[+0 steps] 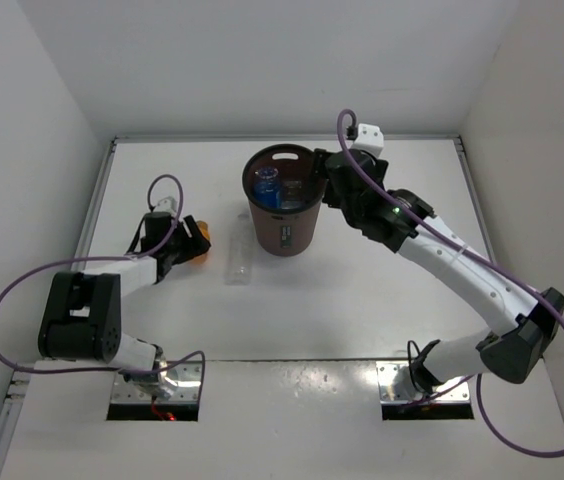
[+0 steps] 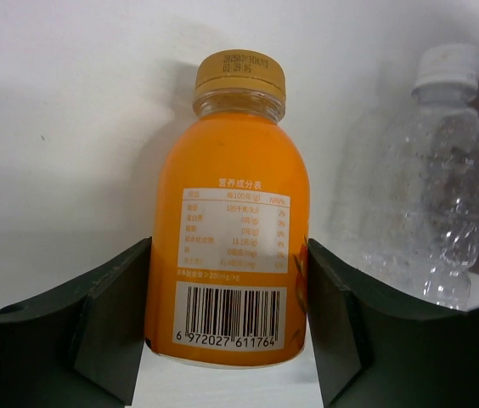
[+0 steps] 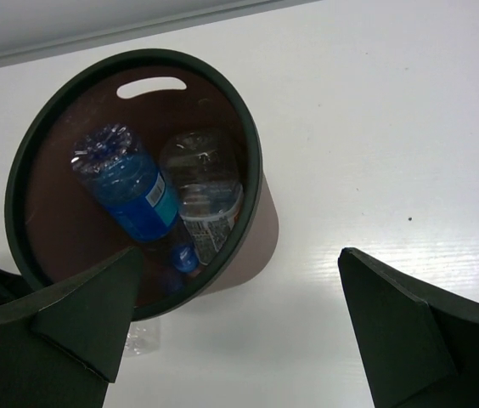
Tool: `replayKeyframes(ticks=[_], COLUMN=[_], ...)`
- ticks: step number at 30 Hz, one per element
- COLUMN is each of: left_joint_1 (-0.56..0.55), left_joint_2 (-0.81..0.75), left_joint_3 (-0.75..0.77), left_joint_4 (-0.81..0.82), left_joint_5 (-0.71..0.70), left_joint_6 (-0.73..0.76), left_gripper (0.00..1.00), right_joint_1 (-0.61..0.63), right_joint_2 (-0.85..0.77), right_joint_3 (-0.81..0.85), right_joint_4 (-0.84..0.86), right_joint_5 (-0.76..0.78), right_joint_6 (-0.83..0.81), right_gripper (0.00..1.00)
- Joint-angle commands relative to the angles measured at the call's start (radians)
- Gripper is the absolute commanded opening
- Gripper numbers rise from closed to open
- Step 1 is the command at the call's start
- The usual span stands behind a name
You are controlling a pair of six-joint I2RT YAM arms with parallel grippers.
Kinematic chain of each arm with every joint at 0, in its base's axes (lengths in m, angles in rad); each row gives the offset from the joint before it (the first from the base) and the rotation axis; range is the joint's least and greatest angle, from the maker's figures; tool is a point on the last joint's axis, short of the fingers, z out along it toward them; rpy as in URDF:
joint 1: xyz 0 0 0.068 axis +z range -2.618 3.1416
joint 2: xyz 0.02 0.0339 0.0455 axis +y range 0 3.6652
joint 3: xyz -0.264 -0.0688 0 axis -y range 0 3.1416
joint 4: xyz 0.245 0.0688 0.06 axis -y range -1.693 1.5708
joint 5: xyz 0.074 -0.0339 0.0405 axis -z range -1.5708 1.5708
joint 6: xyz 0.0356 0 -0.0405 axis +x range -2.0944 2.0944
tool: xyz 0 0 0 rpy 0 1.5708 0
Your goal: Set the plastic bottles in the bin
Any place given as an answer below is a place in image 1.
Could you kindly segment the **clear bottle white label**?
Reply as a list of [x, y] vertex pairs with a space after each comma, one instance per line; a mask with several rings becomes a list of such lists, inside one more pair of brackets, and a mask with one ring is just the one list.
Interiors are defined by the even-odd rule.
[[286, 179], [281, 182], [280, 208], [295, 210], [305, 205], [304, 182], [299, 179]]

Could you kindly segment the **clear bottle blue label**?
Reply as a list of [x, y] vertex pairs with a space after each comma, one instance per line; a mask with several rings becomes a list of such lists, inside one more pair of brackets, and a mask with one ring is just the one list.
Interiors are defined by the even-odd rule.
[[278, 209], [281, 206], [281, 181], [277, 168], [266, 166], [255, 172], [253, 195], [268, 208]]

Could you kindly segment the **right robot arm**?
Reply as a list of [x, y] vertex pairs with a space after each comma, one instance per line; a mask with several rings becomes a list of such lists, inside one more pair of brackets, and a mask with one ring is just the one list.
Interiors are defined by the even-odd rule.
[[512, 384], [527, 379], [557, 334], [552, 313], [564, 310], [558, 290], [548, 288], [535, 299], [484, 266], [483, 257], [415, 193], [393, 190], [395, 201], [387, 202], [341, 152], [315, 150], [310, 177], [326, 183], [324, 203], [340, 210], [349, 226], [427, 270], [487, 325], [471, 336], [428, 343], [408, 365], [406, 391], [431, 395], [448, 380], [480, 373]]

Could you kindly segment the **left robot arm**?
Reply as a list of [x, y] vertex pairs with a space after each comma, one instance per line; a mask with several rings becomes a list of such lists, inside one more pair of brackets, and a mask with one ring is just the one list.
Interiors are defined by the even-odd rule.
[[123, 260], [103, 267], [54, 275], [37, 346], [45, 358], [93, 361], [148, 382], [166, 366], [162, 349], [122, 329], [122, 300], [155, 285], [181, 265], [210, 250], [205, 223], [177, 221], [167, 211], [145, 214]]

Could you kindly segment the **clear plastic bottle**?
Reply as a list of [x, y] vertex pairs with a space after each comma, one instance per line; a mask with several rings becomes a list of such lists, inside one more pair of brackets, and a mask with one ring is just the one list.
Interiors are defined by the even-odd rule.
[[250, 283], [253, 248], [253, 224], [250, 214], [247, 211], [243, 211], [236, 217], [231, 229], [224, 277], [227, 285], [248, 285]]

